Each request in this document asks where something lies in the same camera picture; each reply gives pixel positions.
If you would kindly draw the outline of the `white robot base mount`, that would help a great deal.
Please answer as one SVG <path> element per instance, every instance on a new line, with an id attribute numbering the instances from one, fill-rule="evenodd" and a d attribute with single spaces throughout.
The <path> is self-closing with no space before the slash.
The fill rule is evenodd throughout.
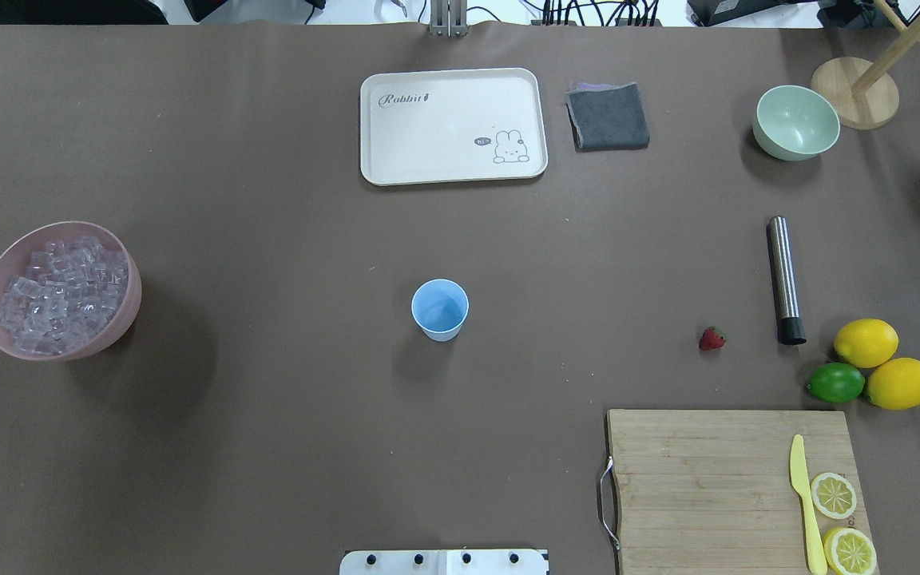
<path id="1" fill-rule="evenodd" d="M 353 550 L 339 574 L 549 574 L 548 552 L 539 549 Z"/>

